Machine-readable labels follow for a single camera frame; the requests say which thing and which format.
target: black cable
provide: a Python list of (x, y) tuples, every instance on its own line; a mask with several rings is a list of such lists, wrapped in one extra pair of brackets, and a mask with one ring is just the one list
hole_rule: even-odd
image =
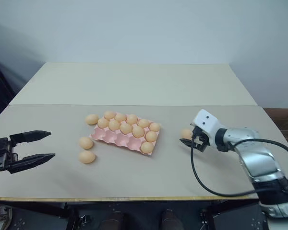
[(201, 181), (201, 179), (198, 177), (197, 172), (195, 170), (195, 166), (194, 166), (194, 161), (193, 161), (193, 148), (194, 148), (194, 138), (192, 138), (191, 141), (191, 165), (192, 165), (192, 170), (194, 173), (195, 178), (197, 179), (198, 183), (208, 192), (214, 194), (214, 195), (218, 195), (218, 196), (224, 196), (224, 197), (236, 197), (236, 196), (244, 196), (244, 195), (249, 195), (249, 194), (253, 194), (253, 193), (258, 193), (258, 192), (267, 192), (267, 191), (275, 191), (277, 189), (273, 189), (273, 188), (263, 188), (263, 189), (257, 189), (257, 190), (250, 190), (250, 191), (246, 191), (243, 193), (235, 193), (235, 194), (222, 194), (222, 193), (217, 193), (213, 190), (211, 190), (210, 188), (206, 187), (206, 185), (203, 184), (203, 182)]
[(249, 141), (253, 141), (253, 142), (264, 142), (264, 143), (269, 143), (269, 144), (273, 144), (273, 145), (277, 145), (281, 148), (283, 148), (284, 150), (286, 150), (288, 152), (288, 147), (286, 145), (283, 145), (282, 143), (279, 143), (277, 141), (273, 141), (273, 140), (267, 140), (267, 139), (259, 139), (259, 138), (253, 138), (253, 139), (245, 139), (245, 140), (241, 140), (241, 141), (238, 141), (236, 144), (234, 144), (232, 146), (232, 151), (234, 150), (234, 148), (236, 146), (238, 146), (239, 144), (241, 143), (244, 143), (244, 142), (249, 142)]

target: table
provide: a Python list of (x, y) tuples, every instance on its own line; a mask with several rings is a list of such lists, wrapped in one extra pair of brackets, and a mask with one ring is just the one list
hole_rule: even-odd
[[(228, 127), (252, 127), (263, 138), (288, 146), (275, 124), (258, 106), (111, 106), (111, 105), (10, 105), (0, 115), (0, 137), (45, 130), (51, 136), (19, 144), (20, 157), (56, 153), (49, 162), (10, 175), (0, 172), (0, 200), (15, 201), (115, 201), (115, 200), (203, 200), (221, 199), (196, 182), (191, 169), (190, 149), (179, 142), (180, 131), (200, 109), (214, 114)], [(77, 160), (77, 141), (93, 127), (84, 122), (87, 114), (105, 110), (135, 113), (162, 124), (151, 157), (96, 142), (92, 151), (97, 160), (90, 165)], [(288, 154), (268, 146), (288, 175)], [(195, 164), (208, 187), (222, 193), (252, 189), (234, 152), (207, 147), (196, 152)]]
[(228, 64), (46, 63), (17, 104), (257, 105)]

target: brown egg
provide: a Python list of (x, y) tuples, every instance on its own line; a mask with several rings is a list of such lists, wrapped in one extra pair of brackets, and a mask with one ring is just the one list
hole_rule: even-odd
[(115, 116), (115, 120), (117, 120), (118, 122), (125, 121), (126, 118), (127, 116), (125, 114), (120, 114), (120, 113), (117, 113)]
[(90, 115), (86, 116), (86, 118), (85, 118), (85, 122), (88, 125), (95, 125), (95, 124), (97, 124), (97, 121), (98, 121), (98, 115), (96, 115), (96, 114), (90, 114)]
[(79, 145), (81, 148), (88, 150), (93, 147), (94, 143), (90, 138), (83, 137), (79, 139)]
[(136, 124), (138, 121), (138, 117), (134, 114), (130, 114), (128, 115), (127, 117), (127, 120), (126, 122), (129, 124), (129, 125), (133, 125), (133, 124)]
[(192, 135), (193, 135), (193, 133), (189, 129), (183, 129), (181, 131), (181, 138), (185, 138), (185, 139), (191, 140), (192, 139)]
[(105, 119), (110, 120), (114, 117), (115, 117), (115, 112), (113, 112), (113, 111), (105, 111), (104, 112), (104, 118)]
[(96, 155), (90, 151), (83, 151), (79, 153), (79, 161), (83, 164), (92, 163), (96, 158)]
[(149, 129), (150, 131), (158, 132), (160, 130), (160, 125), (158, 123), (151, 123)]
[(157, 140), (157, 133), (153, 132), (153, 131), (149, 131), (146, 133), (145, 135), (145, 139), (148, 141), (148, 142), (154, 142)]
[(141, 152), (144, 154), (151, 153), (154, 149), (154, 145), (151, 142), (144, 142), (141, 145)]
[(99, 128), (106, 128), (108, 127), (109, 121), (105, 118), (100, 118), (97, 122)]
[(120, 130), (123, 134), (128, 134), (132, 132), (132, 126), (127, 123), (122, 123), (120, 125)]
[(120, 123), (117, 120), (112, 120), (109, 122), (109, 129), (112, 131), (120, 129)]
[(144, 129), (142, 129), (141, 127), (135, 126), (133, 127), (132, 134), (136, 138), (141, 138), (144, 136), (145, 132), (144, 132)]
[(140, 119), (138, 121), (138, 126), (142, 128), (146, 128), (149, 126), (149, 121), (147, 119)]

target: white wall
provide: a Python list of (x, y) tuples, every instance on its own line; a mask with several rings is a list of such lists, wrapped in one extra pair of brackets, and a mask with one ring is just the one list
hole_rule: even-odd
[(288, 107), (288, 0), (0, 0), (13, 87), (46, 61), (230, 63), (259, 105)]

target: egg tray cell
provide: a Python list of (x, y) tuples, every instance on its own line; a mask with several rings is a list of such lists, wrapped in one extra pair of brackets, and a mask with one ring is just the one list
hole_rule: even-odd
[[(95, 140), (102, 140), (106, 143), (112, 143), (115, 144), (119, 147), (126, 147), (130, 150), (134, 150), (134, 151), (138, 151), (140, 153), (141, 152), (141, 145), (144, 142), (147, 142), (145, 139), (145, 136), (147, 134), (147, 132), (150, 131), (149, 127), (145, 127), (143, 128), (145, 134), (143, 137), (141, 138), (136, 138), (132, 132), (128, 133), (128, 134), (123, 134), (119, 129), (116, 131), (112, 131), (109, 129), (109, 127), (106, 127), (104, 129), (99, 128), (98, 125), (95, 126), (94, 128), (94, 133), (90, 135), (91, 138), (95, 139)], [(153, 146), (155, 147), (156, 145), (156, 141), (151, 142), (153, 144)], [(152, 155), (152, 152), (150, 153), (142, 153), (144, 155)]]

